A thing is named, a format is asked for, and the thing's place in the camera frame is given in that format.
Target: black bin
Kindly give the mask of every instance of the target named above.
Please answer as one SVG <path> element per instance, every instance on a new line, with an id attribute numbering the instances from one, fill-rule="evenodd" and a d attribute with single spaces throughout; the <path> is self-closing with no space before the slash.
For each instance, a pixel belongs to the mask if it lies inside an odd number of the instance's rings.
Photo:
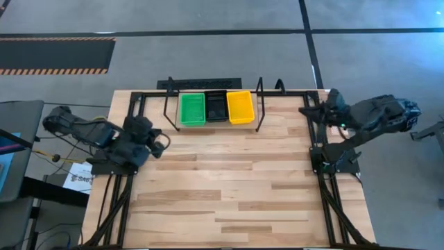
<path id="1" fill-rule="evenodd" d="M 205 91 L 205 116 L 207 122 L 228 120 L 227 90 Z"/>

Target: yellow bin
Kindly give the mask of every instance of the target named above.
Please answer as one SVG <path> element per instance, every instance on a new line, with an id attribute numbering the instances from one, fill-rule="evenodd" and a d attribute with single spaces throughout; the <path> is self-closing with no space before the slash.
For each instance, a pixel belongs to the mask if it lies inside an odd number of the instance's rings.
<path id="1" fill-rule="evenodd" d="M 231 124 L 247 124 L 255 120 L 250 91 L 227 92 Z"/>

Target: black and orange striped mat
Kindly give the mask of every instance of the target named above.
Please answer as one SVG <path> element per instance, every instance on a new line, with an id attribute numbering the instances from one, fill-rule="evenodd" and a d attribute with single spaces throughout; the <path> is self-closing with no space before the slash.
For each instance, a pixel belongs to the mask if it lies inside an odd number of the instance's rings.
<path id="1" fill-rule="evenodd" d="M 0 38 L 0 75 L 106 74 L 116 38 Z"/>

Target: green bin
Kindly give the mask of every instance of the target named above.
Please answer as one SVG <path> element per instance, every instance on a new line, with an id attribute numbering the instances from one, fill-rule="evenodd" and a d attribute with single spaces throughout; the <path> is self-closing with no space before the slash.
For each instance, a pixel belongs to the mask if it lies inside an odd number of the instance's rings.
<path id="1" fill-rule="evenodd" d="M 205 95 L 181 94 L 180 122 L 185 126 L 205 125 Z"/>

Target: wooden tabletop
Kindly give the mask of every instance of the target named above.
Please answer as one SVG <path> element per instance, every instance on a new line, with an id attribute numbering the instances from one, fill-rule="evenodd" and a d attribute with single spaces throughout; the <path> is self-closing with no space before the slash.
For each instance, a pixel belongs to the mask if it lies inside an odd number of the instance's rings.
<path id="1" fill-rule="evenodd" d="M 130 93 L 114 92 L 111 122 L 123 124 Z M 321 98 L 326 95 L 320 91 Z M 177 98 L 169 100 L 170 117 L 175 117 L 176 102 Z M 148 98 L 144 115 L 171 137 L 171 146 L 160 159 L 150 156 L 134 178 L 123 246 L 328 246 L 318 181 L 308 154 L 307 120 L 298 112 L 303 105 L 302 97 L 265 97 L 266 116 L 258 133 L 233 129 L 177 132 L 162 115 L 164 98 Z M 341 140 L 328 133 L 330 142 Z M 364 237 L 375 241 L 361 185 L 350 174 L 336 177 L 344 212 Z M 94 179 L 83 223 L 86 240 L 96 230 L 107 179 Z M 116 242 L 119 220 L 118 216 L 111 243 Z"/>

